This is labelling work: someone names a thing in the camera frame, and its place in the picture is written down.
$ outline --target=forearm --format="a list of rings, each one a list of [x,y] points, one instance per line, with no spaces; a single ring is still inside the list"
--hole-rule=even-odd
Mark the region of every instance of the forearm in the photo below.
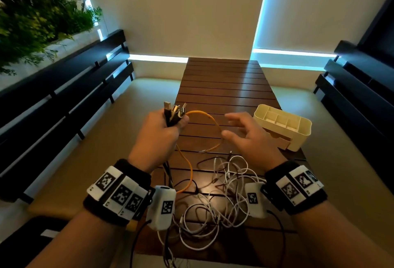
[[[311,255],[325,267],[394,267],[394,259],[328,201],[292,220]]]
[[[109,267],[124,231],[82,210],[27,268]]]

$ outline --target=orange cable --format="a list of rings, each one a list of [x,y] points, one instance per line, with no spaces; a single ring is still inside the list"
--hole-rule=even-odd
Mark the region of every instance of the orange cable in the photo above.
[[[190,115],[190,114],[194,114],[194,113],[204,114],[204,115],[208,116],[211,120],[214,121],[215,125],[219,128],[220,132],[222,131],[222,128],[219,126],[219,124],[216,122],[216,120],[212,116],[210,116],[208,113],[206,113],[204,111],[193,110],[193,111],[186,112],[186,115]],[[222,142],[223,142],[223,138],[220,141],[220,143],[218,143],[216,146],[214,146],[212,148],[209,148],[207,150],[201,151],[200,153],[210,152],[210,151],[214,150],[215,148],[217,148],[218,146],[220,146],[222,144]],[[193,166],[191,165],[190,161],[185,157],[185,155],[182,153],[182,151],[180,150],[178,144],[176,145],[176,148],[178,149],[178,152],[180,153],[182,158],[186,160],[186,162],[189,164],[189,167],[190,167],[190,180],[189,180],[189,183],[186,185],[185,188],[181,189],[180,191],[177,191],[176,193],[178,194],[178,193],[182,193],[182,192],[186,191],[191,186],[191,184],[193,182]]]

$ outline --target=planter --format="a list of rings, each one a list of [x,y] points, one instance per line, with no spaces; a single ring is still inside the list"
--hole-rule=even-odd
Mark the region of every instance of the planter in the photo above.
[[[58,51],[57,58],[55,59],[55,61],[58,61],[72,54],[73,52],[85,47],[86,45],[89,45],[90,43],[99,40],[100,38],[99,38],[99,34],[97,33],[97,29],[99,29],[99,27],[95,27],[91,32],[86,31],[86,32],[78,33],[77,35],[73,36],[74,40],[65,39],[63,41],[60,41],[58,44],[50,45],[47,48]],[[8,75],[0,74],[0,91],[42,70],[43,68],[49,66],[50,64],[52,64],[52,61],[47,57],[45,57],[44,60],[41,63],[39,63],[37,66],[31,64],[24,64],[24,63],[18,63],[18,64],[12,64],[11,66],[6,66],[6,68],[13,69],[14,71],[16,71],[17,75],[8,76]]]

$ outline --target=table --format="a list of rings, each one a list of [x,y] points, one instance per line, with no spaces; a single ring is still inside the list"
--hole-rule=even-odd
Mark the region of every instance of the table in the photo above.
[[[202,110],[211,114],[223,129],[238,132],[236,127],[229,126],[224,117],[228,112],[246,111],[254,114],[259,104],[267,104],[280,109],[279,103],[265,78],[257,61],[236,59],[203,59],[189,58],[180,84],[176,104],[187,103],[186,111]],[[194,177],[199,187],[212,180],[213,160],[201,163],[197,162],[217,155],[226,156],[239,154],[237,148],[229,142],[224,142],[212,153],[199,154],[206,148],[210,148],[220,142],[220,132],[208,117],[203,115],[190,116],[190,123],[181,133],[178,145],[185,156],[192,163]],[[306,158],[301,151],[282,151],[288,159],[297,161],[300,165],[309,167]],[[190,171],[187,163],[175,151],[169,160],[172,169],[174,184],[188,179]],[[251,167],[257,174],[263,175],[263,171]],[[186,181],[179,185],[181,189]],[[163,168],[158,168],[152,175],[152,186],[164,184]],[[217,184],[210,184],[200,191],[207,194],[216,189]],[[225,197],[217,196],[213,199],[215,207],[224,208]],[[195,185],[188,191],[177,196],[175,216],[180,218],[185,209],[198,202],[195,195]],[[307,251],[296,233],[290,217],[287,213],[280,212],[272,207],[271,210],[281,220],[286,236],[286,256],[283,267],[311,267],[313,266]],[[205,220],[205,211],[189,211],[186,221],[191,227],[198,227],[199,222]],[[176,235],[173,229],[170,236]],[[205,246],[207,240],[188,241],[194,247]],[[214,244],[207,250],[193,251],[186,248],[175,238],[170,240],[170,248],[175,257],[216,261],[250,266],[276,267],[278,265],[283,245],[282,232],[279,224],[273,216],[266,219],[249,217],[240,228],[221,229]],[[157,237],[157,232],[146,227],[138,239],[135,251],[148,255],[162,255],[163,249]]]

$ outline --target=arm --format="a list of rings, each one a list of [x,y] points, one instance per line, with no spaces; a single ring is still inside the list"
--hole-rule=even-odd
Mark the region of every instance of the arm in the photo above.
[[[248,113],[228,113],[231,125],[246,134],[240,138],[225,130],[249,164],[265,171],[287,161],[272,137]],[[294,226],[313,257],[326,267],[394,267],[394,258],[351,224],[330,202],[291,216]]]
[[[174,151],[179,133],[188,121],[185,116],[176,126],[167,128],[163,110],[151,112],[130,152],[130,164],[151,173]],[[109,267],[124,231],[124,227],[112,225],[82,210],[27,268]]]

